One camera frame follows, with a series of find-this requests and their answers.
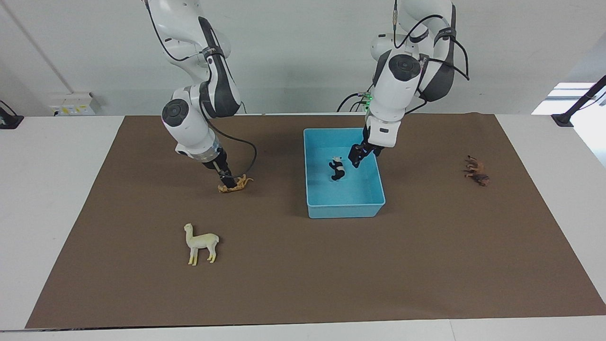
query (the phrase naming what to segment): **black circular joint cap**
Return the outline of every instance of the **black circular joint cap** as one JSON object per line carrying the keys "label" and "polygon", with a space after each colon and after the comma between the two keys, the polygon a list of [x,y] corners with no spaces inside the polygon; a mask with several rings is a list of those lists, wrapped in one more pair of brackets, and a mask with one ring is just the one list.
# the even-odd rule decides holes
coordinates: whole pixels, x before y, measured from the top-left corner
{"label": "black circular joint cap", "polygon": [[189,113],[189,105],[178,98],[168,102],[162,110],[162,120],[171,127],[178,127]]}
{"label": "black circular joint cap", "polygon": [[421,64],[409,55],[395,55],[389,60],[389,70],[399,81],[409,81],[421,74]]}

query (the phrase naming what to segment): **black stand base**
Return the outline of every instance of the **black stand base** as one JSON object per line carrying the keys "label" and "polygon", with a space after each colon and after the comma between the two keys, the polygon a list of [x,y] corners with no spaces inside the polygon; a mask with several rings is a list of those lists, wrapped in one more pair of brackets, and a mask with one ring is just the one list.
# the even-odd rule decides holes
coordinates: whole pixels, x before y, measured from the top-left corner
{"label": "black stand base", "polygon": [[17,127],[21,124],[21,121],[23,121],[23,116],[16,116],[15,118],[17,119],[15,123],[9,126],[0,123],[0,130],[17,129]]}
{"label": "black stand base", "polygon": [[574,126],[572,125],[572,123],[570,122],[570,119],[569,119],[569,120],[568,120],[568,122],[566,122],[566,123],[565,123],[565,122],[560,121],[560,117],[562,117],[562,116],[564,116],[564,114],[562,114],[562,113],[555,113],[555,114],[553,114],[553,115],[551,116],[551,118],[552,118],[552,119],[553,119],[553,120],[556,122],[556,124],[557,124],[558,126],[561,126],[561,127],[574,127]]}

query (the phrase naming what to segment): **black and white toy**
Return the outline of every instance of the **black and white toy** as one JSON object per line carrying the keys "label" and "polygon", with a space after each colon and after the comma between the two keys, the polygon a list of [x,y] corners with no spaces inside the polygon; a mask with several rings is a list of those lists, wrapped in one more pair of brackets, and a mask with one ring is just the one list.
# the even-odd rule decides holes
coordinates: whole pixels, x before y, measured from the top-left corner
{"label": "black and white toy", "polygon": [[335,170],[335,174],[330,177],[332,180],[337,181],[345,176],[345,168],[340,157],[333,157],[333,161],[329,162],[328,165]]}

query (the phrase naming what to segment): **llama leg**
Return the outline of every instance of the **llama leg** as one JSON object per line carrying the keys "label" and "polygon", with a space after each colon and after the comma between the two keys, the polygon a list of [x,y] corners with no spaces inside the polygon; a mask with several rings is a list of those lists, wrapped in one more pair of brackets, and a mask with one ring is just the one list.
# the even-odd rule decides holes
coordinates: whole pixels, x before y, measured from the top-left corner
{"label": "llama leg", "polygon": [[187,265],[193,263],[193,251],[194,251],[194,248],[190,248],[190,261],[189,261],[189,263],[187,263]]}
{"label": "llama leg", "polygon": [[210,255],[208,256],[208,260],[210,260],[210,263],[214,263],[215,258],[217,257],[217,253],[215,252],[215,246],[216,244],[211,244],[208,246],[208,251],[210,253]]}

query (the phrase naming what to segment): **animal figurine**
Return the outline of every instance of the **animal figurine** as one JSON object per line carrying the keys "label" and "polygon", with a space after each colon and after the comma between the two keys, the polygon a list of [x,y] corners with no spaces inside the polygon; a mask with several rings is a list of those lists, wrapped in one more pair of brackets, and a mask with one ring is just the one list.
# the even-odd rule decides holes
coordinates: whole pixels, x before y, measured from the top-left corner
{"label": "animal figurine", "polygon": [[210,255],[208,259],[210,263],[215,262],[217,253],[215,252],[215,246],[219,243],[219,237],[216,234],[207,233],[202,235],[193,236],[193,226],[190,224],[185,225],[185,242],[190,248],[190,261],[188,265],[196,266],[198,264],[198,249],[208,248]]}
{"label": "animal figurine", "polygon": [[488,186],[490,178],[484,173],[484,163],[478,161],[478,159],[467,155],[467,167],[465,174],[466,178],[472,178],[473,181],[477,182],[480,186]]}
{"label": "animal figurine", "polygon": [[337,181],[345,176],[345,167],[343,167],[340,157],[333,157],[333,161],[328,165],[335,171],[335,174],[330,177],[332,180]]}
{"label": "animal figurine", "polygon": [[254,179],[247,178],[246,174],[244,174],[241,178],[238,178],[238,181],[236,182],[236,187],[234,188],[227,188],[226,185],[219,186],[219,193],[231,193],[241,191],[246,187],[249,181],[254,181]]}

